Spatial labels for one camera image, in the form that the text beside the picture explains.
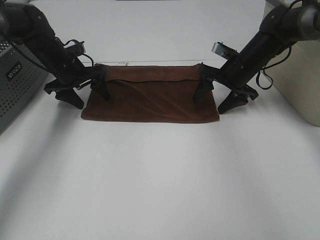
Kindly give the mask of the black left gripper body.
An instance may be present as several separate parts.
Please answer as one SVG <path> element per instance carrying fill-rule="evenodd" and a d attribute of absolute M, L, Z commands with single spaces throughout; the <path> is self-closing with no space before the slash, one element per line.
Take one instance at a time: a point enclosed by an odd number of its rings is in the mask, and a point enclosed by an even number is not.
<path fill-rule="evenodd" d="M 80 90 L 87 85 L 92 89 L 96 89 L 99 85 L 104 84 L 105 77 L 108 74 L 107 67 L 103 64 L 94 66 L 85 66 L 81 71 L 76 73 L 66 73 L 63 78 L 56 78 L 44 86 L 47 94 L 52 92 L 60 92 L 62 90 Z"/>

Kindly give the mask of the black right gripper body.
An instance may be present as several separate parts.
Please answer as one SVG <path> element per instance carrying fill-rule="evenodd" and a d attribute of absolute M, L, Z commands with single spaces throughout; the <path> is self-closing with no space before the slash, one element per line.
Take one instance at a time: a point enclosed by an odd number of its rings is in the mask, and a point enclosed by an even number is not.
<path fill-rule="evenodd" d="M 235 92 L 242 95 L 247 95 L 247 98 L 251 100 L 255 100 L 259 94 L 258 92 L 253 89 L 252 87 L 248 86 L 247 84 L 242 84 L 240 87 L 235 86 L 229 78 L 227 78 L 227 74 L 221 68 L 212 67 L 201 63 L 198 67 L 198 73 L 200 78 L 202 76 L 209 77 L 213 79 L 213 82 L 216 81 L 221 85 L 229 88 L 231 92 Z"/>

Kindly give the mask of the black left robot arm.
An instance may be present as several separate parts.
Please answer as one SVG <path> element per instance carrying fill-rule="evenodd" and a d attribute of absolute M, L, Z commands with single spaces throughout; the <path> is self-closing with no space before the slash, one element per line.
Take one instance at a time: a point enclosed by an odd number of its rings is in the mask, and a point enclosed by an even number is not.
<path fill-rule="evenodd" d="M 2 0 L 0 35 L 14 48 L 24 45 L 39 60 L 34 65 L 55 76 L 55 80 L 45 85 L 44 91 L 47 94 L 54 92 L 57 100 L 82 109 L 84 102 L 75 90 L 86 86 L 105 101 L 110 100 L 105 83 L 107 68 L 101 64 L 84 66 L 79 60 L 85 55 L 84 42 L 71 39 L 72 45 L 62 43 L 36 6 Z"/>

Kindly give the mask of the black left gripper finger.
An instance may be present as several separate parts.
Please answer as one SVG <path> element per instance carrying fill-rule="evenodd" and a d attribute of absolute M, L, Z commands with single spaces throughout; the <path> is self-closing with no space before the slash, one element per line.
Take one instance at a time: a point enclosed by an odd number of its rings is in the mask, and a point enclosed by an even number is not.
<path fill-rule="evenodd" d="M 110 100 L 110 93 L 103 76 L 93 78 L 91 80 L 90 88 L 92 91 L 99 94 L 106 102 Z"/>
<path fill-rule="evenodd" d="M 84 107 L 83 100 L 76 94 L 73 89 L 57 91 L 55 98 L 59 101 L 63 101 L 65 103 L 73 105 L 80 110 L 82 110 Z"/>

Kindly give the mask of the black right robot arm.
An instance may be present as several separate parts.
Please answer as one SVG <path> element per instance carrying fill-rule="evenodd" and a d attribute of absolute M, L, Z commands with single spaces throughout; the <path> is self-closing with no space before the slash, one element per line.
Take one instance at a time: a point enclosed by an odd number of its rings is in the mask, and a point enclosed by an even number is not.
<path fill-rule="evenodd" d="M 291 50 L 299 41 L 314 41 L 320 38 L 320 4 L 316 0 L 303 0 L 301 6 L 280 4 L 263 19 L 258 32 L 240 51 L 216 42 L 212 52 L 225 58 L 221 68 L 201 64 L 200 80 L 192 97 L 198 103 L 212 91 L 216 81 L 230 89 L 229 95 L 219 105 L 218 113 L 244 106 L 248 100 L 255 100 L 258 92 L 248 85 L 253 78 L 259 78 L 269 68 L 268 62 L 284 50 Z"/>

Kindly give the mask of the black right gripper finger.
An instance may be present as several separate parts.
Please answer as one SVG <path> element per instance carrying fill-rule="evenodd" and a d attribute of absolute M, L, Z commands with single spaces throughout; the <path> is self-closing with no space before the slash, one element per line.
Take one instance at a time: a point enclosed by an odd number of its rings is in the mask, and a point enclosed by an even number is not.
<path fill-rule="evenodd" d="M 231 91 L 225 100 L 218 106 L 219 114 L 224 114 L 234 108 L 244 106 L 248 103 L 247 95 Z"/>
<path fill-rule="evenodd" d="M 201 76 L 196 87 L 196 90 L 192 96 L 192 102 L 198 103 L 207 93 L 214 89 L 213 79 L 208 76 Z"/>

